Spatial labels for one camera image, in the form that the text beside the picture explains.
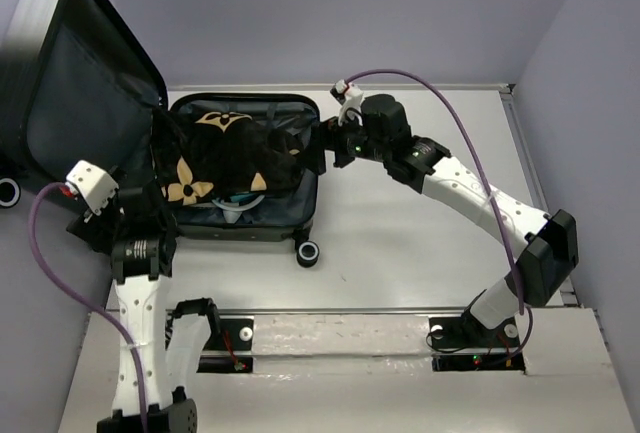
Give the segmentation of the teal white headphones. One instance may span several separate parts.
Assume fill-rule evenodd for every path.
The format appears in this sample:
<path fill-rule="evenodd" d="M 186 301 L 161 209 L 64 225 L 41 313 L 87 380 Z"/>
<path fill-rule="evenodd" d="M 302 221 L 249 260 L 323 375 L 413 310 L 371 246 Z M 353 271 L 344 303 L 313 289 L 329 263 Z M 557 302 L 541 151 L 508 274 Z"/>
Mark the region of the teal white headphones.
<path fill-rule="evenodd" d="M 212 204 L 220 211 L 226 224 L 250 224 L 260 212 L 260 205 L 266 199 L 265 194 L 242 193 L 228 198 L 214 198 Z"/>

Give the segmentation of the black blanket with beige flowers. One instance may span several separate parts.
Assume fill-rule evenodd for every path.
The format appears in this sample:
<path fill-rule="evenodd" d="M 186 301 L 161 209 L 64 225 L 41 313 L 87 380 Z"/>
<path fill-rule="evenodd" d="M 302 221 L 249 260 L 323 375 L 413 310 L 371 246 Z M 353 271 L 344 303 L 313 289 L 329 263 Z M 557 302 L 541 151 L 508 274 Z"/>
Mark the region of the black blanket with beige flowers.
<path fill-rule="evenodd" d="M 162 194 L 174 206 L 287 193 L 304 175 L 301 140 L 244 113 L 157 110 L 150 149 Z"/>

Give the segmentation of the black and white suitcase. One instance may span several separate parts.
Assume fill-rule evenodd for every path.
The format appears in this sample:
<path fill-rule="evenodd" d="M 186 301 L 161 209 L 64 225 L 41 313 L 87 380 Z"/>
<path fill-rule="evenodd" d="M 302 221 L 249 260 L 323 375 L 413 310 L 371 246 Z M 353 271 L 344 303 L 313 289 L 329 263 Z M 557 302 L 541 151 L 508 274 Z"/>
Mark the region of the black and white suitcase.
<path fill-rule="evenodd" d="M 214 93 L 170 101 L 165 82 L 109 0 L 19 0 L 1 45 L 1 205 L 62 178 L 80 159 L 151 165 L 151 114 L 219 111 L 308 143 L 317 104 L 291 93 Z"/>

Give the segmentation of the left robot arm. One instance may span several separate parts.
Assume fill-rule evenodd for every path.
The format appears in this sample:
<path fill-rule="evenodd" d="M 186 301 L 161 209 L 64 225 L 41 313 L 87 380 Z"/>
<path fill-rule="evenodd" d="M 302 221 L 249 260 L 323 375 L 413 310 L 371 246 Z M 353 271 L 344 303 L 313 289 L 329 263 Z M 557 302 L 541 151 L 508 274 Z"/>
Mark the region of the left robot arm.
<path fill-rule="evenodd" d="M 170 307 L 177 225 L 153 175 L 128 178 L 78 161 L 65 179 L 87 210 L 84 237 L 110 256 L 120 333 L 119 369 L 110 414 L 99 432 L 195 432 L 189 394 L 203 348 L 221 336 L 210 298 Z"/>

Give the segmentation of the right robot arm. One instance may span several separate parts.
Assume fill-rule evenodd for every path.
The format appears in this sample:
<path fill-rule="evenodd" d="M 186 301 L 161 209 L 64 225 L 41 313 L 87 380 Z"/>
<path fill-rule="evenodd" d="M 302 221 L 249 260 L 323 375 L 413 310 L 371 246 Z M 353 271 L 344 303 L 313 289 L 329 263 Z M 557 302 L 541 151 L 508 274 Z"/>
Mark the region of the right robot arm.
<path fill-rule="evenodd" d="M 393 96 L 366 97 L 354 87 L 333 90 L 339 113 L 322 122 L 320 144 L 343 168 L 355 159 L 378 162 L 396 182 L 448 206 L 507 247 L 515 263 L 443 328 L 456 348 L 486 343 L 520 309 L 544 307 L 579 263 L 577 222 L 526 205 L 485 185 L 450 150 L 412 133 Z"/>

